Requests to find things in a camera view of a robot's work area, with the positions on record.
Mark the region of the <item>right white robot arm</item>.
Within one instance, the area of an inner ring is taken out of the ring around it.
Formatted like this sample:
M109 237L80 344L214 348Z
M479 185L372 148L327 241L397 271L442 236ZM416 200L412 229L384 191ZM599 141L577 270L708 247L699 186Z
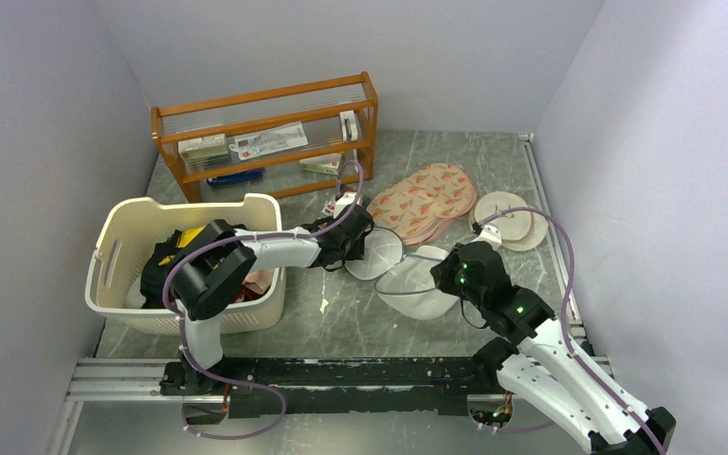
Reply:
M443 293L473 304L497 338L474 356L476 385L512 392L589 454L665 454L676 419L625 391L574 341L534 291L514 284L484 241L457 244L430 274Z

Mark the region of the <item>black bra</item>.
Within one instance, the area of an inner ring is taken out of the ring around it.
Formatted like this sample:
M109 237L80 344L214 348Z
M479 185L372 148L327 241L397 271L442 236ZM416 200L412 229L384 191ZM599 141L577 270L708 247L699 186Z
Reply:
M137 302L134 304L136 308L163 309L161 294L170 262L181 249L188 246L207 227L204 225L185 230L176 229L167 240L155 244L152 256L143 265L140 276L134 282L127 300L130 297L137 298Z

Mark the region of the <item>white mesh laundry bag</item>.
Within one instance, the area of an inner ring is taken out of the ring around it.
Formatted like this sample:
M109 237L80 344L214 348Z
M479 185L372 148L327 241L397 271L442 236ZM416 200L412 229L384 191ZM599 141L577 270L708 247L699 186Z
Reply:
M374 227L364 239L363 258L345 264L355 279L371 282L382 301L417 320L436 319L458 299L437 289L430 270L447 256L437 246L407 252L401 238L385 227Z

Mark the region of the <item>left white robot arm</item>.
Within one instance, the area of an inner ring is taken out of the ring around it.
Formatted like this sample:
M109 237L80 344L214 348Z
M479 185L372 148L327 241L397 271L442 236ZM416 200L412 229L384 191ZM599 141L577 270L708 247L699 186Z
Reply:
M249 231L211 222L172 260L163 284L164 306L176 314L187 382L198 392L221 388L225 368L220 318L245 278L283 267L341 268L363 258L372 216L353 203L336 218L282 231Z

